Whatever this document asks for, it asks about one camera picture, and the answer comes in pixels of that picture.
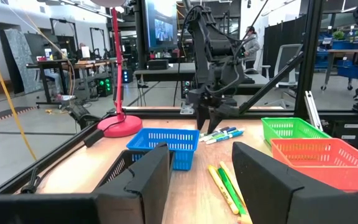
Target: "red plastic basket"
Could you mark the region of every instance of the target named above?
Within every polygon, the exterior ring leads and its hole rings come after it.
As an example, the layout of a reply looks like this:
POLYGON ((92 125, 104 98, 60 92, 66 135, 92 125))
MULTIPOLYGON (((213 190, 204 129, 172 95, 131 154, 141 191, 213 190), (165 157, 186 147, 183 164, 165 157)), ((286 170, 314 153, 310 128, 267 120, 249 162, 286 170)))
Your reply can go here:
POLYGON ((358 150, 341 139, 272 139, 273 157, 325 184, 358 190, 358 150))

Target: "red lamp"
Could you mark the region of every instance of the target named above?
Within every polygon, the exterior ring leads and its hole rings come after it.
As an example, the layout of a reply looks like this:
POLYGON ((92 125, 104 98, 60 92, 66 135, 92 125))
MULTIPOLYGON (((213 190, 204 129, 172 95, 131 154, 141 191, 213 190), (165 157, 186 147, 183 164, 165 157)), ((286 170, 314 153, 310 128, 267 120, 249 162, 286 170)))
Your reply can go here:
POLYGON ((120 41, 118 36, 118 21, 117 11, 115 8, 111 9, 111 22, 114 29, 114 36, 116 37, 116 54, 117 54, 117 98, 114 104, 117 108, 117 116, 107 118, 99 122, 98 129, 104 131, 104 137, 118 138, 136 134, 142 129, 142 120, 136 116, 126 115, 122 109, 121 100, 121 84, 122 84, 122 55, 120 48, 120 41))

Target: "floor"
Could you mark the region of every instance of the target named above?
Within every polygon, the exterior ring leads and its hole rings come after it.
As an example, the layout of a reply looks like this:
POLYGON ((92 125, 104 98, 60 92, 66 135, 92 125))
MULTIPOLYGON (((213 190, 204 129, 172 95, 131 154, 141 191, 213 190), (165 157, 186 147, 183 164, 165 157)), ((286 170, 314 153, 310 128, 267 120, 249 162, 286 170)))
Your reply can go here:
MULTIPOLYGON (((324 82, 324 74, 316 73, 313 77, 312 92, 316 106, 319 109, 349 109, 353 105, 354 90, 347 90, 347 79, 343 77, 331 77, 328 89, 324 92, 320 86, 324 82)), ((175 91, 175 82, 150 82, 146 89, 145 99, 147 106, 172 106, 175 91)), ((354 87, 358 87, 358 80, 354 80, 354 87)), ((138 92, 135 83, 124 86, 124 105, 137 106, 138 92)), ((249 96, 235 96, 242 103, 249 96)), ((256 106, 262 106, 266 102, 272 102, 280 98, 280 91, 272 90, 266 94, 256 106)), ((36 101, 45 100, 43 92, 17 96, 12 99, 14 106, 35 106, 36 101)), ((180 95, 177 96, 175 106, 180 106, 180 95)), ((92 102, 88 110, 96 115, 103 116, 107 110, 113 108, 112 98, 100 98, 92 102)), ((0 96, 0 111, 8 110, 9 105, 5 96, 0 96)), ((74 120, 67 114, 47 114, 48 106, 39 110, 31 110, 19 115, 21 125, 26 133, 26 138, 35 152, 37 158, 55 149, 63 142, 70 139, 80 130, 74 120)), ((17 174, 34 160, 24 144, 22 136, 13 118, 0 121, 0 184, 17 174)))

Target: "yellow highlighter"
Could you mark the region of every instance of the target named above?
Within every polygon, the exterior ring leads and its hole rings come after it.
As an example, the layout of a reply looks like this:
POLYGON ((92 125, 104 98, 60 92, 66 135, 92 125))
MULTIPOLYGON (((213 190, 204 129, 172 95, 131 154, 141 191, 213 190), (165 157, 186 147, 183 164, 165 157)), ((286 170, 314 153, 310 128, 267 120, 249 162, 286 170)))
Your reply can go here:
POLYGON ((229 192, 224 187, 221 178, 219 177, 218 173, 216 172, 217 168, 214 166, 208 166, 209 173, 211 174, 212 178, 215 181, 215 184, 218 186, 219 190, 222 192, 223 197, 226 199, 226 202, 229 204, 230 209, 233 211, 235 215, 239 213, 239 209, 237 208, 236 204, 233 202, 233 199, 230 197, 229 192))
POLYGON ((246 203, 244 201, 244 198, 242 197, 239 185, 236 181, 236 178, 230 173, 229 168, 227 168, 227 166, 225 165, 225 163, 223 161, 221 161, 219 163, 222 167, 222 169, 224 170, 224 172, 226 173, 227 177, 229 178, 231 184, 233 185, 234 190, 236 191, 237 195, 240 197, 241 202, 244 204, 244 206, 246 206, 246 203))

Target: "green basket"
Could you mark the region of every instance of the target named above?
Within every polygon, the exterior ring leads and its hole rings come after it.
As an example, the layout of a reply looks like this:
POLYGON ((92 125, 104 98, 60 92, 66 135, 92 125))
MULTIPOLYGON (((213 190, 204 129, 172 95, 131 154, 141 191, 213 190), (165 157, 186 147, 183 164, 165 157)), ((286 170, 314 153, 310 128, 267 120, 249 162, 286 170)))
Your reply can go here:
POLYGON ((330 138, 300 118, 262 118, 262 123, 269 144, 275 138, 330 138))

